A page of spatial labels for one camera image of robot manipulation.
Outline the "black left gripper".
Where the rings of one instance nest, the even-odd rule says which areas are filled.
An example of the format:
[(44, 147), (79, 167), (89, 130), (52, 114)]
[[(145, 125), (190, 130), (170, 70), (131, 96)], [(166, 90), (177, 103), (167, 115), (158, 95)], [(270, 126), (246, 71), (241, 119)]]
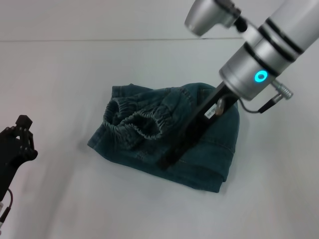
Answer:
[(32, 120), (20, 115), (16, 126), (7, 127), (0, 133), (0, 196), (4, 197), (18, 168), (33, 161), (38, 152), (34, 149)]

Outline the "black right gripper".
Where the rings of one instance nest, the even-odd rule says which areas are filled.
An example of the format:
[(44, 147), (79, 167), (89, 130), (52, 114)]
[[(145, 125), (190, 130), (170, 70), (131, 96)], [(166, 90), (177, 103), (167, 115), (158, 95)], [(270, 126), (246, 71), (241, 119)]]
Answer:
[[(176, 164), (190, 148), (197, 144), (208, 128), (236, 104), (238, 99), (224, 83), (220, 83), (194, 111), (191, 116), (190, 126), (183, 128), (177, 135), (173, 145), (159, 160), (159, 168), (167, 170)], [(219, 100), (224, 102), (220, 115), (217, 114)]]

